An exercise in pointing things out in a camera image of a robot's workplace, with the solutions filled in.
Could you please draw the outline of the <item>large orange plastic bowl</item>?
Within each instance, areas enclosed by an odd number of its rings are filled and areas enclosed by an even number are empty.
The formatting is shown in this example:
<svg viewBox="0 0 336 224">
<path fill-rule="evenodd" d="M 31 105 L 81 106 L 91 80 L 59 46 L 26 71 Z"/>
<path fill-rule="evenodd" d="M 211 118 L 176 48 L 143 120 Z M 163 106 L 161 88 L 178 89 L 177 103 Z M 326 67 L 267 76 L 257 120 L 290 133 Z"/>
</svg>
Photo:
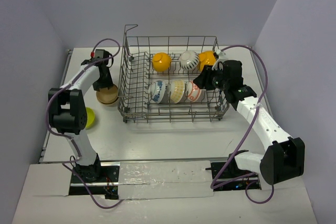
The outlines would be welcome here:
<svg viewBox="0 0 336 224">
<path fill-rule="evenodd" d="M 213 66 L 216 58 L 213 51 L 201 52 L 199 55 L 199 71 L 202 72 L 205 65 Z"/>
</svg>

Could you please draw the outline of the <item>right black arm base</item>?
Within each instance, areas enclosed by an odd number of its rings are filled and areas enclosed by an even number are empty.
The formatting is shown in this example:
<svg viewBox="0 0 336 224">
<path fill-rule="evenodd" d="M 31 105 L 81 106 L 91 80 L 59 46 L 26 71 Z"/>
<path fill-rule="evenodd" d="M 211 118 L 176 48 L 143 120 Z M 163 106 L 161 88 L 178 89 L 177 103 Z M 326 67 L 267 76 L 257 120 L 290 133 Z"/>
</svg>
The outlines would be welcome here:
<svg viewBox="0 0 336 224">
<path fill-rule="evenodd" d="M 220 169 L 225 165 L 227 158 L 210 158 L 210 165 L 205 168 L 205 170 L 210 171 L 212 175 L 212 179 L 215 179 L 216 175 L 219 173 Z M 241 170 L 237 168 L 235 164 L 235 160 L 233 160 L 229 166 L 221 173 L 218 180 L 215 182 L 215 186 L 221 184 L 223 182 L 229 182 L 226 185 L 222 185 L 220 187 L 216 187 L 213 191 L 237 191 L 237 190 L 245 190 L 249 185 L 249 189 L 261 189 L 261 182 L 257 174 L 239 178 L 231 182 L 232 179 L 236 177 L 240 177 L 243 175 L 250 174 L 249 170 Z"/>
</svg>

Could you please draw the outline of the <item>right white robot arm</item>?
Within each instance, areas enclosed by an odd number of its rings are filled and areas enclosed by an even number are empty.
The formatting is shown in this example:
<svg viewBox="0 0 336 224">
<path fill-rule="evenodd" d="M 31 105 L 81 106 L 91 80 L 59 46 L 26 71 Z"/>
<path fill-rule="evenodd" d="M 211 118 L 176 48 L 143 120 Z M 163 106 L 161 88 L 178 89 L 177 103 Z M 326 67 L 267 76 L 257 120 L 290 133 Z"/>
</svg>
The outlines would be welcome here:
<svg viewBox="0 0 336 224">
<path fill-rule="evenodd" d="M 230 154 L 226 169 L 233 177 L 245 171 L 257 173 L 269 185 L 303 175 L 305 144 L 284 131 L 260 104 L 255 91 L 244 84 L 242 63 L 226 60 L 215 66 L 206 65 L 194 79 L 200 89 L 222 91 L 229 104 L 250 124 L 259 137 L 265 153 L 238 150 Z"/>
</svg>

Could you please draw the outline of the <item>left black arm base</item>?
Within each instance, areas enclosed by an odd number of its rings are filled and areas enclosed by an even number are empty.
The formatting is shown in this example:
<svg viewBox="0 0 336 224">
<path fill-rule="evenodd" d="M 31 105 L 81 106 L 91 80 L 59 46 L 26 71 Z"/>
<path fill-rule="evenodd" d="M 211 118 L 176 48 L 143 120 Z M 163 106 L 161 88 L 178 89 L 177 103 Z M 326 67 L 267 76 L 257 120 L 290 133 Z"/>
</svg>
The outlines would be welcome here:
<svg viewBox="0 0 336 224">
<path fill-rule="evenodd" d="M 70 196 L 104 196 L 118 200 L 119 165 L 102 165 L 96 161 L 89 166 L 75 164 L 71 169 Z"/>
</svg>

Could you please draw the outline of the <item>small orange plastic bowl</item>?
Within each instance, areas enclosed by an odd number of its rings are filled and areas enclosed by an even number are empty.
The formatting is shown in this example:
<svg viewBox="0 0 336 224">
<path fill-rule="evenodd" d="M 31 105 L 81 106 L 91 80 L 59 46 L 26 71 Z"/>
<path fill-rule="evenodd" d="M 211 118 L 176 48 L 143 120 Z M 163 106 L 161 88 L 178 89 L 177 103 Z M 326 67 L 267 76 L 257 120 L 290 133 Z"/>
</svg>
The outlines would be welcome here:
<svg viewBox="0 0 336 224">
<path fill-rule="evenodd" d="M 171 57 L 164 52 L 156 53 L 152 58 L 153 69 L 157 72 L 164 72 L 168 70 L 171 62 Z"/>
</svg>

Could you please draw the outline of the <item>pale yellow flower bowl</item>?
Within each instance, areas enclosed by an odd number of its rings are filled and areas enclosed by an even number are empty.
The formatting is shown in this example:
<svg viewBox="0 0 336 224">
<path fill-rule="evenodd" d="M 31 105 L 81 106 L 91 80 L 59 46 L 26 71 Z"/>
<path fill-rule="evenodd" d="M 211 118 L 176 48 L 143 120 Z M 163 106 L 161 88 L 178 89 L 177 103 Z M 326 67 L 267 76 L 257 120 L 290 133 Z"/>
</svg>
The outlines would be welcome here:
<svg viewBox="0 0 336 224">
<path fill-rule="evenodd" d="M 179 103 L 185 92 L 185 82 L 183 80 L 174 80 L 167 85 L 166 91 L 170 101 Z"/>
</svg>

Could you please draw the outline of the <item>blue floral ceramic bowl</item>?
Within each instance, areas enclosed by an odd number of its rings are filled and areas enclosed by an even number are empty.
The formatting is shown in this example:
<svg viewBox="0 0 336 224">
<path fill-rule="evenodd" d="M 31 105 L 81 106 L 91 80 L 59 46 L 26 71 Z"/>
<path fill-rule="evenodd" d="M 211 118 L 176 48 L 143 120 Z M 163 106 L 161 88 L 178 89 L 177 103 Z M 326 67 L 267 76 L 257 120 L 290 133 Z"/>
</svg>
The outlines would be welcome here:
<svg viewBox="0 0 336 224">
<path fill-rule="evenodd" d="M 150 98 L 155 103 L 161 103 L 165 95 L 166 82 L 162 80 L 154 81 L 149 85 L 148 92 Z"/>
</svg>

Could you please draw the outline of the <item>tan ceramic bowl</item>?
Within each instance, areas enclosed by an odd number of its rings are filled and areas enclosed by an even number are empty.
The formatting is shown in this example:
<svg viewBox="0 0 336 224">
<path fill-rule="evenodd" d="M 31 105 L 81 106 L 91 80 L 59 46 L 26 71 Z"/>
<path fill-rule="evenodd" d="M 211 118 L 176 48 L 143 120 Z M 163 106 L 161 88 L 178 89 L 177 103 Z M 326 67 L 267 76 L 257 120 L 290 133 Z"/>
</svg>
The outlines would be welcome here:
<svg viewBox="0 0 336 224">
<path fill-rule="evenodd" d="M 102 88 L 99 91 L 96 91 L 96 98 L 99 103 L 110 106 L 117 102 L 119 90 L 116 85 L 113 85 L 109 88 Z"/>
</svg>

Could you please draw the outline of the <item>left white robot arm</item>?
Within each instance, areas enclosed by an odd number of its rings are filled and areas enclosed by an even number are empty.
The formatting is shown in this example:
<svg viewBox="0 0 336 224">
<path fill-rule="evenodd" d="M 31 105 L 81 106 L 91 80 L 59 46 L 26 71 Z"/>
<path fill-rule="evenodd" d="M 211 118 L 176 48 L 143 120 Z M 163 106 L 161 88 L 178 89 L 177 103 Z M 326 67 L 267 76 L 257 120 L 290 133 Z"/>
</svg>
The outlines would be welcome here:
<svg viewBox="0 0 336 224">
<path fill-rule="evenodd" d="M 53 135 L 68 139 L 75 154 L 74 170 L 88 183 L 99 180 L 103 169 L 85 130 L 88 117 L 83 96 L 93 88 L 100 103 L 116 102 L 118 88 L 112 81 L 109 63 L 113 63 L 112 54 L 97 49 L 81 63 L 79 72 L 68 83 L 48 92 L 47 126 L 55 129 Z"/>
</svg>

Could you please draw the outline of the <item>white striped ceramic bowl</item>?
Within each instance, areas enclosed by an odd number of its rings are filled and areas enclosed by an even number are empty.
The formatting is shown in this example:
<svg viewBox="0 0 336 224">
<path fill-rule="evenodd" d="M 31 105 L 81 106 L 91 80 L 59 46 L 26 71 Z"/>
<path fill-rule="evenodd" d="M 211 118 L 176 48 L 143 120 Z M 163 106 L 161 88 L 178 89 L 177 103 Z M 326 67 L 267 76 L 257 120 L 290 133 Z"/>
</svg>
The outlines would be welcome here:
<svg viewBox="0 0 336 224">
<path fill-rule="evenodd" d="M 191 71 L 198 66 L 199 57 L 196 52 L 188 50 L 180 55 L 179 62 L 183 70 Z"/>
</svg>

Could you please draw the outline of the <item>red patterned white bowl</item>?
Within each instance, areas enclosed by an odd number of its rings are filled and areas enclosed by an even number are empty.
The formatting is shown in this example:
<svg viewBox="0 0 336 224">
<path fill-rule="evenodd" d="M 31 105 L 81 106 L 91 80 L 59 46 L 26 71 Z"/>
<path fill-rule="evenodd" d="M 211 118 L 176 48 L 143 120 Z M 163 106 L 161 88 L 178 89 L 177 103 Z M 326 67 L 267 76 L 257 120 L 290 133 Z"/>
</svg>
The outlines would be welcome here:
<svg viewBox="0 0 336 224">
<path fill-rule="evenodd" d="M 196 102 L 202 94 L 202 90 L 193 81 L 186 83 L 185 92 L 186 97 L 190 102 Z"/>
</svg>

